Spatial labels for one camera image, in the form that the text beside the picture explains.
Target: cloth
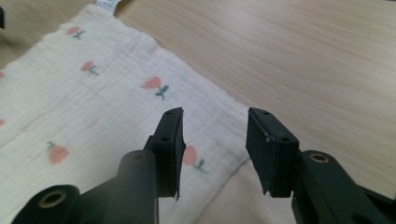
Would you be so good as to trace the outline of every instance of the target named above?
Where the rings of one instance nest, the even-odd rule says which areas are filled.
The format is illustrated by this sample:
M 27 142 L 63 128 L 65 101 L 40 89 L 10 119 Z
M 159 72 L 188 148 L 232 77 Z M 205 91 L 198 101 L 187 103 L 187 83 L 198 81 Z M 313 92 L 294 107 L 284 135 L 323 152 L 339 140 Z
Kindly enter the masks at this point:
M 296 224 L 291 198 L 262 194 L 251 161 L 245 162 L 221 188 L 195 224 Z
M 161 223 L 195 222 L 248 159 L 248 109 L 150 36 L 86 6 L 0 72 L 1 223 L 42 189 L 108 180 L 180 106 L 180 199 L 160 199 Z

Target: flower print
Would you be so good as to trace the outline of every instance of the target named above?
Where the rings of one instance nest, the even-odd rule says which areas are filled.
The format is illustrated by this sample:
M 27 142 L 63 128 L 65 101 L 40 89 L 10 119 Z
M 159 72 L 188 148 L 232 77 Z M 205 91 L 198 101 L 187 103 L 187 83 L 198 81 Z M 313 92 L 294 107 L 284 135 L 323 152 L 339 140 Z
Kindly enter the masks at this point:
M 204 170 L 205 160 L 200 159 L 198 163 L 195 163 L 198 159 L 197 150 L 193 146 L 187 146 L 184 150 L 183 163 L 186 165 L 192 165 L 194 169 L 200 171 L 203 174 L 209 174 L 208 171 Z
M 93 64 L 93 61 L 89 61 L 89 62 L 84 63 L 84 65 L 82 65 L 81 71 L 83 71 L 83 72 L 90 71 L 90 73 L 99 76 L 99 74 L 94 70 L 95 67 L 96 67 L 96 65 Z
M 58 146 L 53 142 L 48 142 L 48 144 L 49 147 L 47 148 L 47 151 L 49 152 L 49 161 L 52 164 L 60 163 L 69 155 L 67 148 Z
M 156 96 L 161 96 L 162 99 L 165 99 L 164 93 L 169 89 L 168 85 L 161 87 L 161 78 L 160 77 L 152 77 L 149 78 L 145 84 L 142 85 L 143 89 L 158 89 L 158 92 L 155 93 Z
M 80 40 L 81 39 L 81 35 L 84 33 L 85 31 L 80 31 L 80 27 L 79 26 L 74 26 L 70 29 L 67 30 L 67 34 L 68 35 L 73 35 L 74 38 Z

